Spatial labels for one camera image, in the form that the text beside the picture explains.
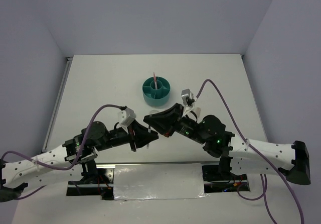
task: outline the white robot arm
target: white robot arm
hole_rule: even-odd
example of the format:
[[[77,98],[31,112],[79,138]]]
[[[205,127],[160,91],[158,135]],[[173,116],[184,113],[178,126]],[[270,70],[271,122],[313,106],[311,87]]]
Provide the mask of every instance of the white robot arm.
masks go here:
[[[185,106],[176,103],[164,112],[145,116],[144,122],[165,137],[178,132],[204,144],[203,149],[207,153],[220,158],[218,171],[221,176],[230,178],[243,174],[277,174],[249,147],[251,145],[276,166],[289,182],[310,184],[309,155],[305,143],[295,141],[293,144],[273,144],[251,139],[244,141],[239,135],[225,131],[225,125],[213,115],[205,116],[200,123],[190,119],[187,114],[193,110],[196,98],[189,89],[182,92],[182,98]],[[79,176],[91,178],[97,174],[94,161],[97,157],[96,150],[102,151],[130,143],[131,149],[136,151],[137,148],[158,139],[157,132],[147,129],[135,120],[136,116],[131,109],[122,108],[118,114],[120,128],[108,131],[103,123],[92,123],[78,159],[76,156],[79,154],[86,129],[54,150],[29,160],[14,163],[1,160],[0,202],[17,199],[24,189],[31,190]],[[68,168],[75,159],[76,165]]]

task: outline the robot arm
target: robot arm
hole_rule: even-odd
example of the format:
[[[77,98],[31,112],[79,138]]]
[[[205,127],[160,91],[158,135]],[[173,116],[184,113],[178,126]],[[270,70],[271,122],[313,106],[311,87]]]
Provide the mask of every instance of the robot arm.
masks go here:
[[[244,143],[239,135],[225,131],[225,125],[213,116],[207,115],[200,123],[187,118],[186,114],[194,107],[194,99],[190,91],[182,92],[183,102],[187,106],[176,103],[164,112],[145,116],[144,122],[157,132],[170,137],[178,132],[199,144],[211,156],[220,158],[219,172],[222,176],[242,174],[276,174],[256,152],[248,147],[254,146],[267,157],[287,181],[310,184],[309,154],[305,143],[295,141],[293,144],[273,144],[247,139]]]
[[[91,125],[81,156],[73,169],[70,170],[59,171],[55,170],[55,167],[69,167],[71,165],[79,151],[86,129],[57,148],[33,157],[34,162],[23,160],[6,163],[1,161],[0,202],[18,198],[27,187],[32,189],[46,185],[49,181],[41,176],[50,177],[50,183],[57,183],[72,179],[70,176],[81,172],[82,169],[83,178],[90,178],[97,173],[94,161],[97,157],[96,150],[103,151],[129,143],[131,150],[136,151],[158,139],[157,132],[139,124],[135,117],[136,115],[131,109],[122,110],[118,114],[120,128],[114,128],[111,131],[107,130],[102,122],[94,122]],[[36,161],[50,165],[52,168],[39,165]],[[51,171],[53,175],[44,175]]]

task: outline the teal container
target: teal container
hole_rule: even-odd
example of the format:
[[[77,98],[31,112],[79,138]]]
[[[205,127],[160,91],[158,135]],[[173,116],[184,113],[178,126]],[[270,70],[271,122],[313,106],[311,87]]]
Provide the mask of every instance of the teal container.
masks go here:
[[[170,83],[162,77],[156,77],[157,90],[155,89],[154,78],[150,77],[142,85],[142,95],[145,101],[150,106],[162,106],[164,105],[169,97],[171,86]]]

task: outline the gray wall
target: gray wall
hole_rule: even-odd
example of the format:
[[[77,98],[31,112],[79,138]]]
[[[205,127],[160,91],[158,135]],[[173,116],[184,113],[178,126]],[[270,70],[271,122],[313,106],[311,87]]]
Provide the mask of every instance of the gray wall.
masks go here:
[[[29,0],[0,0],[0,153],[39,153],[64,66]],[[16,206],[16,201],[0,203],[0,223],[11,223]]]
[[[65,55],[245,53],[272,0],[34,0]]]
[[[245,54],[273,142],[306,142],[311,186],[294,186],[306,223],[321,222],[321,0],[273,0]]]

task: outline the white table surface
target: white table surface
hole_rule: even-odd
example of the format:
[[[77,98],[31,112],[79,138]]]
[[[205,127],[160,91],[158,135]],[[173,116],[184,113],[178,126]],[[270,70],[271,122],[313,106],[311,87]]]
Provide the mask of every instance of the white table surface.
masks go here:
[[[171,84],[169,102],[181,103],[181,90],[197,94],[207,78],[216,82],[243,134],[265,141],[266,137],[240,55],[95,55],[75,56],[49,140],[52,149],[80,133],[93,113],[103,104],[127,105],[140,123],[152,109],[142,97],[141,86],[152,76]],[[197,101],[201,118],[216,115],[227,130],[236,132],[214,88],[207,85]],[[106,109],[97,120],[112,128],[117,110]],[[131,152],[129,145],[98,152],[97,163],[139,163],[171,161],[213,161],[202,146],[174,134],[160,136],[149,149]],[[299,223],[295,203],[281,180],[269,176],[268,202],[278,223]],[[249,175],[255,197],[262,188],[258,176]],[[189,200],[102,201],[98,196],[66,197],[67,183],[45,187],[19,201],[13,224],[21,223],[271,223],[263,200],[245,201],[237,193],[213,193]]]

